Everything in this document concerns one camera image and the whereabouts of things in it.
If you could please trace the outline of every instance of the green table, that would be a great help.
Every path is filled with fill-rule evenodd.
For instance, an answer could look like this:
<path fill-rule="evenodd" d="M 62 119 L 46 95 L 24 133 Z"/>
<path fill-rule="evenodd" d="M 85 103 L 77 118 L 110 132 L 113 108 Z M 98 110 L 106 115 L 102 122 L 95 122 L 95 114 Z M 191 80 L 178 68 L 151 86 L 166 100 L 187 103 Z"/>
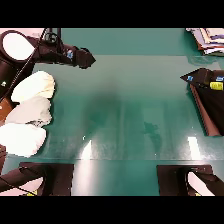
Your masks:
<path fill-rule="evenodd" d="M 65 43 L 96 57 L 87 69 L 39 64 L 57 91 L 53 122 L 38 154 L 8 155 L 3 173 L 20 161 L 74 163 L 72 195 L 158 195 L 157 164 L 211 164 L 222 179 L 223 137 L 207 137 L 187 84 L 200 57 L 182 29 L 63 29 Z"/>

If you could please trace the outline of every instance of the blue sticker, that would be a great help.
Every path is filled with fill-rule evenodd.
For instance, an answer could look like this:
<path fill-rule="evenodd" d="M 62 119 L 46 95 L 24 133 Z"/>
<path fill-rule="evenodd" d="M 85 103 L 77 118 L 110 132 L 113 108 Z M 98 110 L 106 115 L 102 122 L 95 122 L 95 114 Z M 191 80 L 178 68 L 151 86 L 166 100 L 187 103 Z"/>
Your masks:
<path fill-rule="evenodd" d="M 72 50 L 69 50 L 69 51 L 67 52 L 67 57 L 70 58 L 70 59 L 73 58 L 73 52 L 72 52 Z"/>
<path fill-rule="evenodd" d="M 217 82 L 222 82 L 223 81 L 223 79 L 224 79 L 224 76 L 218 76 L 217 78 L 216 78 L 216 81 Z"/>
<path fill-rule="evenodd" d="M 192 76 L 188 76 L 188 77 L 187 77 L 187 80 L 188 80 L 188 81 L 192 81 L 192 80 L 193 80 L 193 77 L 192 77 Z"/>

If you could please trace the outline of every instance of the green tabletop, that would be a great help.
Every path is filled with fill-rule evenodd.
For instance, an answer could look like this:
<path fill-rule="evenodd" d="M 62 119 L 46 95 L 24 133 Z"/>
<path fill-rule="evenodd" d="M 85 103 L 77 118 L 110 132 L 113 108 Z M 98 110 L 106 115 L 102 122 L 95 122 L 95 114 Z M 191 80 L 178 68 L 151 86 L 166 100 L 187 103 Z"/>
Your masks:
<path fill-rule="evenodd" d="M 201 57 L 181 29 L 63 29 L 65 43 L 87 47 L 87 70 L 37 64 L 57 83 L 53 122 L 39 152 L 8 155 L 3 173 L 20 161 L 74 163 L 72 195 L 158 195 L 157 164 L 211 164 L 224 179 L 223 137 L 207 137 L 187 84 Z"/>

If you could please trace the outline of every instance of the stack of papers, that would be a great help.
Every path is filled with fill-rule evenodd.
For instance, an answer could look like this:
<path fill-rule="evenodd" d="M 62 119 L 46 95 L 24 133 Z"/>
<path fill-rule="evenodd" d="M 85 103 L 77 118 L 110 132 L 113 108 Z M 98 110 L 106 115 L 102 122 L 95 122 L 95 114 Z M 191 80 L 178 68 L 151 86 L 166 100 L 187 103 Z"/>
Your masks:
<path fill-rule="evenodd" d="M 203 55 L 224 56 L 224 28 L 186 28 Z"/>

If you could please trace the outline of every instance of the yellow label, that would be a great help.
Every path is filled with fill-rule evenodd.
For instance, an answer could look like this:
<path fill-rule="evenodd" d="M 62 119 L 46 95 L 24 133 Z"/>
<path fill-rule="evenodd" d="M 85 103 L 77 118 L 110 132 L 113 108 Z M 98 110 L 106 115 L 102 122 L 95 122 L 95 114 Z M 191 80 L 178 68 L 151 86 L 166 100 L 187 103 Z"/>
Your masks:
<path fill-rule="evenodd" d="M 35 194 L 35 195 L 37 195 L 37 190 L 35 190 L 34 192 L 32 192 L 33 194 Z M 28 193 L 26 196 L 34 196 L 34 195 L 32 195 L 32 194 L 30 194 L 30 193 Z"/>
<path fill-rule="evenodd" d="M 223 90 L 222 82 L 210 82 L 210 88 L 214 90 Z"/>

